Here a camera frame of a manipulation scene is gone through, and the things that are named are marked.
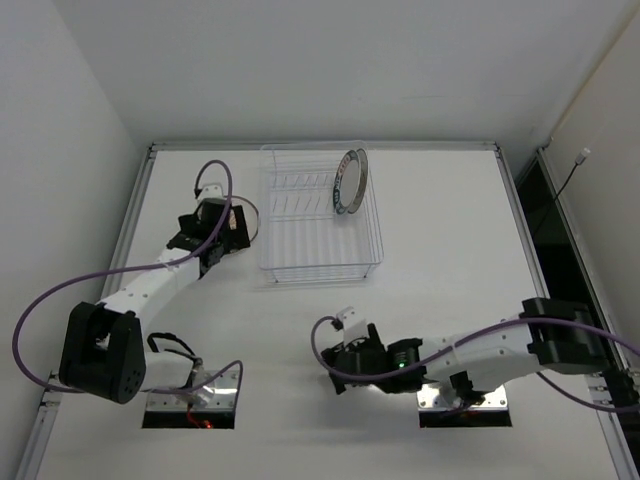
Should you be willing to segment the orange sunburst plate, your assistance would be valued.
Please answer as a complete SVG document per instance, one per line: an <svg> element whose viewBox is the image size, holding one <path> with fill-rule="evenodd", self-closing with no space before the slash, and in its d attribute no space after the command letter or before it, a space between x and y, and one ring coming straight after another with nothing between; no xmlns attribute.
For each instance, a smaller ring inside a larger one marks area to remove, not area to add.
<svg viewBox="0 0 640 480"><path fill-rule="evenodd" d="M261 226L261 216L260 211L253 200L242 196L242 195L233 195L232 200L234 204L242 204L249 208L251 211L250 217L251 220L249 222L249 240L253 243L258 237L260 226Z"/></svg>

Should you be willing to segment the green rim lettered plate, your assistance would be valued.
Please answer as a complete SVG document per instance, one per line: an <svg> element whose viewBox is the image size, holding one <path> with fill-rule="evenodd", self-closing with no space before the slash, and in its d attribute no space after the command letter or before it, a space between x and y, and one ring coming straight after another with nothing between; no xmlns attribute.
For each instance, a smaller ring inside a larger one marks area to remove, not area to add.
<svg viewBox="0 0 640 480"><path fill-rule="evenodd" d="M356 150L349 150L343 156L336 171L332 201L336 214L349 214L349 206L354 199L359 181L359 164Z"/></svg>

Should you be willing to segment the white plate dark rim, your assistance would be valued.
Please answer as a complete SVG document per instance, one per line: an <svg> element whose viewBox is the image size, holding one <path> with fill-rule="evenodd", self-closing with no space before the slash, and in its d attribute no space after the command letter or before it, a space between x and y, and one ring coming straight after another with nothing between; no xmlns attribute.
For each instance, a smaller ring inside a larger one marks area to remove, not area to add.
<svg viewBox="0 0 640 480"><path fill-rule="evenodd" d="M369 177L369 160L366 150L359 148L356 150L356 155L359 164L359 181L354 199L348 209L349 214L355 214L360 208L366 192Z"/></svg>

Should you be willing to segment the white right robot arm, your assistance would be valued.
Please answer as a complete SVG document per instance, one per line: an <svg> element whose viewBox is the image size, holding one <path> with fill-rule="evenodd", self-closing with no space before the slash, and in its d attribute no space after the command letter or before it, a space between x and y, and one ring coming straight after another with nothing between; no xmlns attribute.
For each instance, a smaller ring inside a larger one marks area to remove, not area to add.
<svg viewBox="0 0 640 480"><path fill-rule="evenodd" d="M343 340L313 351L338 394L350 386L373 385L386 394L403 394L432 385L450 402L467 407L530 374L588 375L610 366L603 344L608 333L594 326L586 305L576 302L530 298L515 318L478 331L389 345L367 321L346 329L350 318L348 312L328 317L336 330L344 331Z"/></svg>

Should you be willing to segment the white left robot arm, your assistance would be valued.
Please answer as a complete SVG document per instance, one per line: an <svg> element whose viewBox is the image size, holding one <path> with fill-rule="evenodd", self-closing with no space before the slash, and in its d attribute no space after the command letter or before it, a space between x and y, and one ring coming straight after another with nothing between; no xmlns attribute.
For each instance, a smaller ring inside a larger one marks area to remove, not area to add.
<svg viewBox="0 0 640 480"><path fill-rule="evenodd" d="M178 223L150 270L98 303L81 302L71 311L59 367L64 386L118 404L140 391L199 389L201 358L188 349L159 350L151 324L182 290L251 240L243 207L221 198L200 200Z"/></svg>

